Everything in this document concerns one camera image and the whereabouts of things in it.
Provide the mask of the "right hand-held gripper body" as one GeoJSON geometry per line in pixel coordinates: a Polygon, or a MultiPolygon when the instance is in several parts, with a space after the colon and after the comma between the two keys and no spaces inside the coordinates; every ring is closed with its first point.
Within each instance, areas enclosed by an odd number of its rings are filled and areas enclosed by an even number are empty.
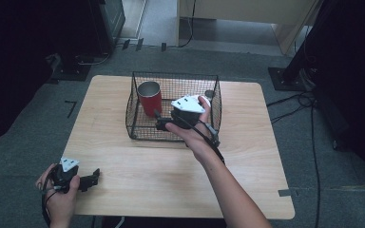
{"type": "Polygon", "coordinates": [[[191,96],[183,96],[172,101],[173,110],[170,112],[175,125],[183,129],[192,128],[205,109],[200,106],[191,96]]]}

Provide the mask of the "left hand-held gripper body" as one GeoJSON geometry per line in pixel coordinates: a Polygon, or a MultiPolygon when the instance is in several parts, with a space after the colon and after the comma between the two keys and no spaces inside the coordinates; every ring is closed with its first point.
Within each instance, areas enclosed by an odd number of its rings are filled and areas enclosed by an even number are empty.
{"type": "Polygon", "coordinates": [[[60,159],[60,163],[54,167],[51,174],[53,189],[55,191],[67,193],[70,189],[72,179],[77,175],[79,161],[65,158],[60,159]]]}

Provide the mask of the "black wire mesh basket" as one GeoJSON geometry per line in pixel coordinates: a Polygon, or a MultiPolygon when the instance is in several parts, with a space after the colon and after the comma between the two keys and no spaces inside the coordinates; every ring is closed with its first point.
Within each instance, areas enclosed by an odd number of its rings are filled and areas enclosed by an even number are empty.
{"type": "Polygon", "coordinates": [[[199,114],[183,114],[172,105],[184,95],[194,99],[203,96],[209,102],[210,114],[206,121],[213,129],[213,139],[219,141],[221,127],[221,87],[218,75],[143,72],[132,73],[132,86],[129,95],[125,126],[132,140],[155,142],[181,142],[182,139],[165,129],[165,124],[174,122],[180,128],[194,126],[199,114]],[[160,85],[162,92],[162,111],[156,117],[148,117],[139,100],[138,87],[141,83],[153,81],[160,85]]]}

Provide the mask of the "red metal cup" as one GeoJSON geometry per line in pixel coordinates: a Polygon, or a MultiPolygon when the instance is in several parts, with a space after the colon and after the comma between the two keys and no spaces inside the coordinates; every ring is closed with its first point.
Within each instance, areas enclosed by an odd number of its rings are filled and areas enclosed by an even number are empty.
{"type": "Polygon", "coordinates": [[[160,85],[154,81],[145,81],[138,85],[139,101],[148,117],[162,112],[162,93],[160,85]]]}

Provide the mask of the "person's left hand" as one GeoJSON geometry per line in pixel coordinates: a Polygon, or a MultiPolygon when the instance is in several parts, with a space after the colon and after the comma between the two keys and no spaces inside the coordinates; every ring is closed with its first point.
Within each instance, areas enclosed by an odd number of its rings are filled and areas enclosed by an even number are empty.
{"type": "Polygon", "coordinates": [[[48,178],[48,173],[56,166],[52,163],[37,179],[35,186],[40,190],[46,190],[46,211],[50,222],[52,221],[70,221],[74,215],[76,207],[76,196],[80,184],[80,177],[75,176],[71,183],[69,191],[64,194],[56,192],[52,189],[50,182],[45,185],[45,180],[48,178]]]}

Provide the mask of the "person's right hand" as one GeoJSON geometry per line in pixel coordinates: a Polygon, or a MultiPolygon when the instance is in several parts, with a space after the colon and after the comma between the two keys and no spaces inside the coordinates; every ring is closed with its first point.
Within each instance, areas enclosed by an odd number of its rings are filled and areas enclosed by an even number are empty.
{"type": "Polygon", "coordinates": [[[202,102],[202,107],[205,109],[205,112],[201,114],[199,120],[192,128],[183,129],[174,123],[168,123],[166,128],[169,132],[183,139],[186,146],[193,151],[194,157],[199,162],[207,161],[211,158],[216,158],[224,162],[221,152],[211,141],[212,131],[207,125],[210,107],[201,97],[199,99],[202,102]]]}

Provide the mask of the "black angled tape mark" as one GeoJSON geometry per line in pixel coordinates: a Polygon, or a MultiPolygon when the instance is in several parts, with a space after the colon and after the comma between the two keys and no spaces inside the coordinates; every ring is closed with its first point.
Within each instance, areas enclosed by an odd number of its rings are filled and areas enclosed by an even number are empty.
{"type": "Polygon", "coordinates": [[[74,111],[75,106],[77,105],[77,101],[68,101],[68,100],[65,100],[65,103],[71,105],[71,108],[70,108],[70,110],[69,110],[69,112],[67,114],[67,118],[69,119],[70,116],[72,115],[73,111],[74,111]]]}

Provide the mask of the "person's dark clothing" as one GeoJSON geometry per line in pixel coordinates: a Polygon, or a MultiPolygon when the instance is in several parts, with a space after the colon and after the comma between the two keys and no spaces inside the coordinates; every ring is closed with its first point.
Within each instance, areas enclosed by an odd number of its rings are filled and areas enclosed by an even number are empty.
{"type": "Polygon", "coordinates": [[[223,218],[103,217],[102,228],[226,228],[223,218]]]}

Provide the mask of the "black cabinet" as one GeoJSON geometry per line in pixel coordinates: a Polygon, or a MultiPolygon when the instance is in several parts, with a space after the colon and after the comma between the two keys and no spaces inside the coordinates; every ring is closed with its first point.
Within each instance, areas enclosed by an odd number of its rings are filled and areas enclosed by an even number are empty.
{"type": "Polygon", "coordinates": [[[111,54],[125,24],[122,0],[88,0],[100,54],[111,54]]]}

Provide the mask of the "beige wooden furniture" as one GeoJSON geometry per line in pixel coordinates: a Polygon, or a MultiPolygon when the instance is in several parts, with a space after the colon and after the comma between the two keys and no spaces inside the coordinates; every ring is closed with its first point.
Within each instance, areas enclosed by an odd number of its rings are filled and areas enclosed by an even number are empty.
{"type": "Polygon", "coordinates": [[[280,50],[287,54],[304,26],[312,26],[323,0],[177,0],[182,17],[271,24],[280,50]]]}

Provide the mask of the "black slanted stand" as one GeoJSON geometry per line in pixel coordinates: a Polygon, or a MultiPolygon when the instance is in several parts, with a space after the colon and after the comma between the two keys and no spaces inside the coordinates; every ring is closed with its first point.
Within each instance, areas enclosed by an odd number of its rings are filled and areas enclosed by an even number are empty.
{"type": "MultiPolygon", "coordinates": [[[[273,24],[272,29],[284,54],[288,54],[305,26],[312,26],[318,16],[319,8],[324,0],[311,0],[300,13],[293,25],[273,24]]],[[[292,61],[286,68],[269,67],[268,73],[275,90],[305,91],[305,85],[300,77],[300,70],[305,66],[306,41],[299,46],[292,61]]]]}

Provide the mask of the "dark curtain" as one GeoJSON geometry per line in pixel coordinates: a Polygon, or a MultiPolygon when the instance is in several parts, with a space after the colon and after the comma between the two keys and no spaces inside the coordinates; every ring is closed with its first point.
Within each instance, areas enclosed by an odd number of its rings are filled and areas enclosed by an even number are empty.
{"type": "Polygon", "coordinates": [[[0,137],[53,69],[50,28],[70,0],[0,0],[0,137]]]}
{"type": "Polygon", "coordinates": [[[365,0],[324,0],[307,52],[317,57],[314,82],[347,124],[339,137],[365,161],[365,0]]]}

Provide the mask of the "black stand base plate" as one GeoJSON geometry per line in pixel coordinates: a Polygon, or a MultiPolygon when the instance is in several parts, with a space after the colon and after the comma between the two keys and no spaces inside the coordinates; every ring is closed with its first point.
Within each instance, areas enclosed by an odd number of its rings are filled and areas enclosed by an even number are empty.
{"type": "Polygon", "coordinates": [[[81,65],[75,58],[56,55],[53,65],[52,80],[84,82],[90,71],[90,66],[81,65]]]}

